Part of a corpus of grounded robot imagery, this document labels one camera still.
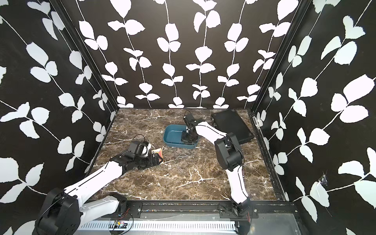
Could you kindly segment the teal plastic storage box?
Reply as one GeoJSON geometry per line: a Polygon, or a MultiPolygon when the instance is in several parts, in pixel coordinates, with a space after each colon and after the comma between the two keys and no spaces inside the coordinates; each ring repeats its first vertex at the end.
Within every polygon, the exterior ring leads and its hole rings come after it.
{"type": "Polygon", "coordinates": [[[190,137],[188,135],[188,128],[186,125],[171,124],[164,130],[163,141],[169,147],[194,149],[200,137],[197,137],[196,141],[184,141],[183,137],[190,137]]]}

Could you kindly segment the playing card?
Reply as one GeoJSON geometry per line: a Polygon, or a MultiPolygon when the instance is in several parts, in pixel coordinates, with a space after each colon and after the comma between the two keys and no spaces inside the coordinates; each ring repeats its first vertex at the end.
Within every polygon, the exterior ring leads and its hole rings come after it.
{"type": "Polygon", "coordinates": [[[155,154],[158,155],[158,158],[162,159],[163,160],[163,154],[162,154],[162,149],[161,148],[158,148],[158,149],[154,149],[151,151],[151,154],[154,156],[155,154]]]}

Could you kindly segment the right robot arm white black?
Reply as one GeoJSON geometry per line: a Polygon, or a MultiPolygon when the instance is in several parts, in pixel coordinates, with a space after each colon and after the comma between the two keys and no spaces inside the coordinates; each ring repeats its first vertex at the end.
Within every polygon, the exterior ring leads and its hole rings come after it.
{"type": "Polygon", "coordinates": [[[250,208],[250,197],[242,175],[244,154],[236,135],[219,131],[206,121],[192,120],[186,126],[186,133],[190,137],[201,136],[214,145],[217,161],[228,176],[233,208],[238,213],[250,208]]]}

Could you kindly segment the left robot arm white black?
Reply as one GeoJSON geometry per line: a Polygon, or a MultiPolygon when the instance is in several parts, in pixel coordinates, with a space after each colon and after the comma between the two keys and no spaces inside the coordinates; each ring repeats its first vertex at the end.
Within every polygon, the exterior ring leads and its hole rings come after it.
{"type": "Polygon", "coordinates": [[[88,202],[100,189],[131,170],[160,165],[161,152],[147,157],[129,158],[125,154],[112,157],[102,168],[83,180],[66,187],[52,189],[46,196],[34,233],[37,235],[72,235],[82,225],[104,215],[117,214],[124,218],[128,213],[127,198],[113,193],[104,199],[88,202]]]}

